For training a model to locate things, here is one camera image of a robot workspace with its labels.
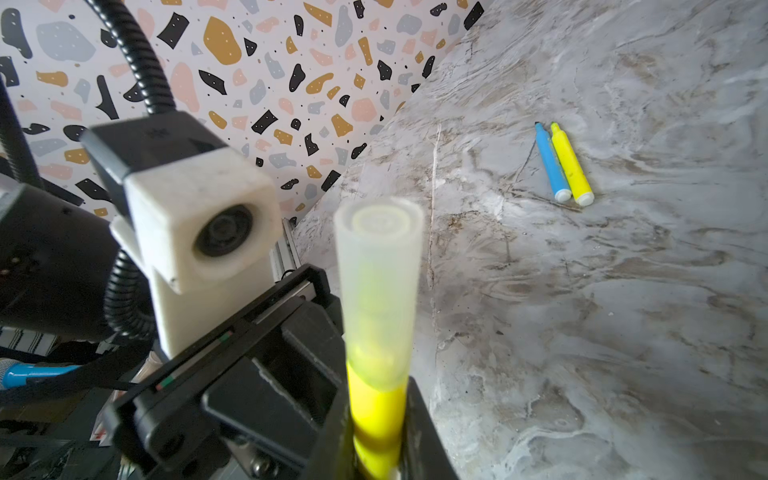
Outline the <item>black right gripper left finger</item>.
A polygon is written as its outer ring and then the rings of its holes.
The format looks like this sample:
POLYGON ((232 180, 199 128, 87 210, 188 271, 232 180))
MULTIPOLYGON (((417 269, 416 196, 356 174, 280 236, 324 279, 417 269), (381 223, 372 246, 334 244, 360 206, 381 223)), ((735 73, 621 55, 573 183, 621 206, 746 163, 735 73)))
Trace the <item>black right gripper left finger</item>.
POLYGON ((323 428, 301 472, 301 480, 354 478, 353 422, 347 389, 336 394, 323 428))

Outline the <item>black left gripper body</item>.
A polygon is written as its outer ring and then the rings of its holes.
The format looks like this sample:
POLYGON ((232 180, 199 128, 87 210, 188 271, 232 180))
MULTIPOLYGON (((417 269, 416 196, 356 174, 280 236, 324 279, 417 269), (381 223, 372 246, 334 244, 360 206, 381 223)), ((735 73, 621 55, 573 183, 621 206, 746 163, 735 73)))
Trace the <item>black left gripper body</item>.
POLYGON ((112 444, 143 479, 295 479, 345 379, 341 304, 305 265, 106 411, 112 444))

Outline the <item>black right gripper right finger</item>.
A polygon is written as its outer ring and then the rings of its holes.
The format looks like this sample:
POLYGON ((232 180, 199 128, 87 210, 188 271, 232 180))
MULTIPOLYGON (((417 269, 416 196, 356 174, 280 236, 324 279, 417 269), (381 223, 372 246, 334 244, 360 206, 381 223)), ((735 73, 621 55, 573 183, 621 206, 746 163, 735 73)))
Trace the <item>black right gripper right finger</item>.
POLYGON ((416 380, 408 379, 403 426, 403 478, 458 480, 416 380))

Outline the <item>yellow highlighter pen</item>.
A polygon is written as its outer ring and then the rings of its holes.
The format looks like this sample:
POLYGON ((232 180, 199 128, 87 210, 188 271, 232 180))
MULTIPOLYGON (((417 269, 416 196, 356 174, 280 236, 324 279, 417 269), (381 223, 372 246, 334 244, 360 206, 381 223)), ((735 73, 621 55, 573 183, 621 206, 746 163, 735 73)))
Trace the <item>yellow highlighter pen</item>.
POLYGON ((558 123, 551 125, 552 144, 559 163, 570 186, 572 196, 580 207, 593 204, 595 195, 578 161, 573 147, 565 131, 558 123))
POLYGON ((358 470, 366 479, 394 479, 402 447, 408 378, 393 389, 380 390, 347 364, 347 380, 358 470))

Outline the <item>clear pen cap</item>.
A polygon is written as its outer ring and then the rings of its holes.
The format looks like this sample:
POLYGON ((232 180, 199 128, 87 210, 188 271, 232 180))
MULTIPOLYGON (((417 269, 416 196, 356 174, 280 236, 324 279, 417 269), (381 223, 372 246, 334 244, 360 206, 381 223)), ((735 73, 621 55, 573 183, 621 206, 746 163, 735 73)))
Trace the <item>clear pen cap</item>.
POLYGON ((398 197, 347 202, 334 215, 346 358, 366 384, 407 380, 424 237, 424 212, 398 197))

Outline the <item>blue highlighter pen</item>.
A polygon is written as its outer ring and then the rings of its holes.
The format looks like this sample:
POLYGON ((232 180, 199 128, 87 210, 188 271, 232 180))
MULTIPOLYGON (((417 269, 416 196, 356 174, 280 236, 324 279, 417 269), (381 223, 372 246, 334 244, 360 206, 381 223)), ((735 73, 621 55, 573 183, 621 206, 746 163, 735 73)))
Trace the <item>blue highlighter pen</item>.
POLYGON ((571 199, 572 192, 556 158, 550 135, 540 122, 536 122, 534 127, 536 146, 554 198, 558 203, 566 203, 571 199))

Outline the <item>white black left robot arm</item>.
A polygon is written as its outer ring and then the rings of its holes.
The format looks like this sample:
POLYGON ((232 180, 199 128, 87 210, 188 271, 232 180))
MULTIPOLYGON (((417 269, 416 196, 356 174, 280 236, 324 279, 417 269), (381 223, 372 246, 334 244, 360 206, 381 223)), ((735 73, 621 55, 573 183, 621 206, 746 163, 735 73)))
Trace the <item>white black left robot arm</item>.
POLYGON ((105 412, 143 479, 329 479, 348 429, 338 300, 303 266, 278 281, 275 185, 191 115, 86 129, 83 154, 117 215, 31 185, 1 199, 1 319, 124 346, 1 395, 41 403, 104 386, 158 345, 165 363, 105 412))

